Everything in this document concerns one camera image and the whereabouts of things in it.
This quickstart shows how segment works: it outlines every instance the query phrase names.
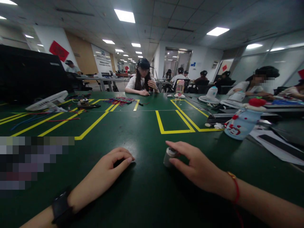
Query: white shirt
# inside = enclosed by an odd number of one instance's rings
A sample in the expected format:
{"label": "white shirt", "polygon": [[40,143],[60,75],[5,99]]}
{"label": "white shirt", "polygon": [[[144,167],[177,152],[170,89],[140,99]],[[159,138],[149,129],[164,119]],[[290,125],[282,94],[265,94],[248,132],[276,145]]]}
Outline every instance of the white shirt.
{"label": "white shirt", "polygon": [[284,97],[284,96],[288,96],[288,95],[291,95],[291,94],[293,94],[293,93],[296,93],[296,94],[304,94],[304,91],[302,90],[302,91],[298,91],[297,90],[297,88],[295,87],[295,86],[293,86],[293,87],[290,87],[290,88],[287,88],[287,89],[285,89],[285,90],[283,90],[282,92],[280,92],[279,94],[278,94],[278,96],[280,96],[280,97]]}
{"label": "white shirt", "polygon": [[249,86],[249,83],[250,83],[249,81],[240,82],[235,87],[233,87],[231,90],[229,90],[227,95],[234,94],[235,89],[241,89],[243,92],[263,92],[264,91],[263,87],[261,87],[259,85],[255,85],[250,90],[246,91],[247,87]]}
{"label": "white shirt", "polygon": [[77,73],[78,71],[80,71],[80,69],[77,66],[74,66],[73,68],[68,66],[66,69],[66,72],[71,72],[71,73]]}
{"label": "white shirt", "polygon": [[182,74],[175,75],[170,81],[171,83],[173,82],[173,86],[175,85],[175,83],[178,79],[190,79],[190,78],[188,76],[185,77]]}
{"label": "white shirt", "polygon": [[[136,75],[133,76],[132,78],[130,78],[130,81],[128,82],[126,88],[134,89],[135,82],[136,82]],[[145,84],[145,78],[141,78],[141,83],[142,83],[142,87],[143,87],[143,85]]]}

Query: black computer monitor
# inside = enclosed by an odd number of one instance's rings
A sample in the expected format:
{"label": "black computer monitor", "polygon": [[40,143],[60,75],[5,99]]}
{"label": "black computer monitor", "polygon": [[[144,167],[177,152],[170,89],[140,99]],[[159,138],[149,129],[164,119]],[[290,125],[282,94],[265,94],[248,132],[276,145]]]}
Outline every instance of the black computer monitor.
{"label": "black computer monitor", "polygon": [[0,99],[32,104],[58,92],[73,92],[58,56],[0,45]]}

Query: paper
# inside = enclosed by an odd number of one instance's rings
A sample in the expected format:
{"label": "paper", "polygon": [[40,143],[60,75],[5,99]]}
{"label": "paper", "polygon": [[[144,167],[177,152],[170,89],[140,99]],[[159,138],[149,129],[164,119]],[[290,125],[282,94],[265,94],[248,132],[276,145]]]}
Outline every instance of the paper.
{"label": "paper", "polygon": [[252,130],[250,132],[250,135],[257,140],[259,143],[261,143],[267,150],[269,150],[273,155],[277,156],[279,159],[281,159],[282,161],[285,162],[290,162],[293,164],[297,164],[297,165],[303,165],[304,166],[304,161],[302,161],[301,159],[291,155],[290,153],[283,151],[283,150],[278,150],[277,147],[273,146],[272,144],[265,142],[261,139],[258,138],[258,136],[260,135],[268,135],[270,137],[273,137],[274,139],[281,141],[297,150],[299,150],[298,148],[286,143],[283,139],[281,139],[279,136],[277,136],[275,133],[273,133],[270,130]]}

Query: right hand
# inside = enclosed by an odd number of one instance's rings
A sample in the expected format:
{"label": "right hand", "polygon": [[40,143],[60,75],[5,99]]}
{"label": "right hand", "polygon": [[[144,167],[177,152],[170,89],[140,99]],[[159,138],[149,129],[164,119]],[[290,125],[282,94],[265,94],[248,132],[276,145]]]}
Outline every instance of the right hand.
{"label": "right hand", "polygon": [[181,171],[197,187],[207,192],[220,194],[221,185],[228,175],[214,165],[200,149],[185,142],[170,142],[166,144],[189,159],[186,165],[177,158],[170,158],[169,161]]}
{"label": "right hand", "polygon": [[150,95],[150,94],[149,94],[147,91],[145,91],[145,90],[139,91],[138,94],[139,94],[139,95],[142,95],[142,96],[149,96],[149,95]]}

